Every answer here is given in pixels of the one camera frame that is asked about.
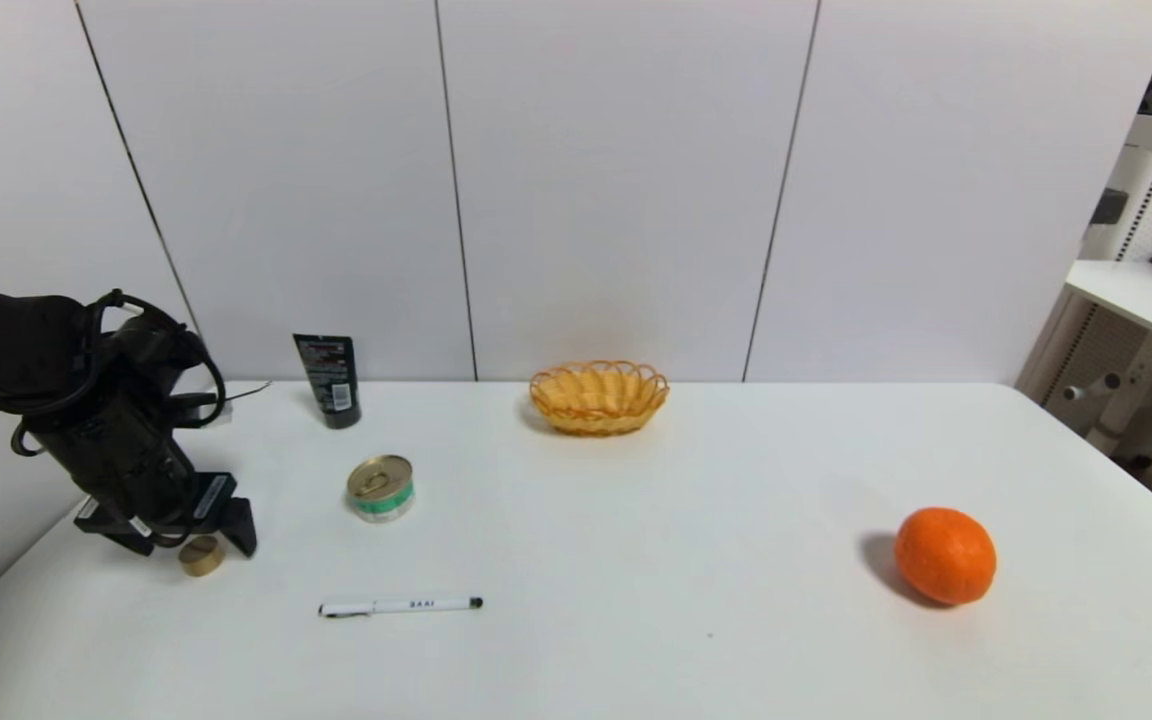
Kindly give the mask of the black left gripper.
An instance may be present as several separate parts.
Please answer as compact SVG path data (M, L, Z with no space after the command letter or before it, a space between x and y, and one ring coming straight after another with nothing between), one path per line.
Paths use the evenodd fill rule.
M105 388L63 410L35 416L35 439L86 493L73 523L147 558L154 541L220 530L247 559L259 547L247 498L230 473L200 471L175 441L215 395Z

